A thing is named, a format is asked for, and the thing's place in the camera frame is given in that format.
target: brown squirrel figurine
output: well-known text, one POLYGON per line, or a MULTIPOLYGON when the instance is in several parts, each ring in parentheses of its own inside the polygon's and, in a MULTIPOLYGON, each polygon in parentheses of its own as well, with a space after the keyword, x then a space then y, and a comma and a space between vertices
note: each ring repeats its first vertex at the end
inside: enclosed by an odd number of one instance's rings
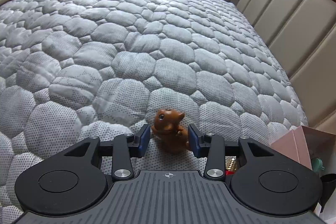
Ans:
POLYGON ((190 150, 188 132, 179 125, 183 118, 183 112, 175 109, 160 109, 154 119, 153 134, 162 140, 163 148, 172 154, 185 149, 190 150))

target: gray ribbed plate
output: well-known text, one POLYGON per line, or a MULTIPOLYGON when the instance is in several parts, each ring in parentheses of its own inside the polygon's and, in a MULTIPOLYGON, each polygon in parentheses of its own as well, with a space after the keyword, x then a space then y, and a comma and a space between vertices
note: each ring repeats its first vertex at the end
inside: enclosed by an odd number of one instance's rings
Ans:
POLYGON ((97 206, 74 216, 27 213, 17 224, 318 224, 313 213, 290 218, 257 214, 239 204, 226 185, 197 171, 141 171, 116 182, 97 206))

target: beige upholstered headboard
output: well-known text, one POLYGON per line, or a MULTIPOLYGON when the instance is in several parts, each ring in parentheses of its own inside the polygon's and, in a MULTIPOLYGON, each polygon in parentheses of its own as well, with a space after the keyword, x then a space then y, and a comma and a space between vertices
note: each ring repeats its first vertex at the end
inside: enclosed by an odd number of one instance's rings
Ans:
POLYGON ((286 71, 309 126, 336 133, 336 3, 240 0, 237 8, 286 71))

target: metal screw cap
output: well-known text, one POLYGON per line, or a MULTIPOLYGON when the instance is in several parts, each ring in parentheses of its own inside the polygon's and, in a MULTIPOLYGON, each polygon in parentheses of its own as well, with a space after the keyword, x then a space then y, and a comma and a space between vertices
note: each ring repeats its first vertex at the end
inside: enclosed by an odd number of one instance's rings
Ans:
POLYGON ((114 172, 114 175, 120 178, 128 177, 131 174, 130 170, 127 169, 119 169, 114 172))
POLYGON ((222 170, 219 170, 219 169, 210 169, 208 172, 207 172, 208 176, 211 176, 213 178, 218 178, 218 177, 221 177, 224 173, 222 170))

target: quilted mattress cover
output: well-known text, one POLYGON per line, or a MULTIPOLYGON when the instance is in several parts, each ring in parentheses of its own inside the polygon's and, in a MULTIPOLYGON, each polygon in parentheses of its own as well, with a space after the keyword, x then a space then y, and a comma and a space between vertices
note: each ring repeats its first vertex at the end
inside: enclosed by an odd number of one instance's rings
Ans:
MULTIPOLYGON (((270 144, 307 125, 288 77, 246 18, 224 0, 13 0, 0 7, 0 223, 22 212, 18 175, 93 135, 153 123, 270 144)), ((112 159, 101 169, 110 172, 112 159)), ((152 138, 139 169, 203 169, 152 138)))

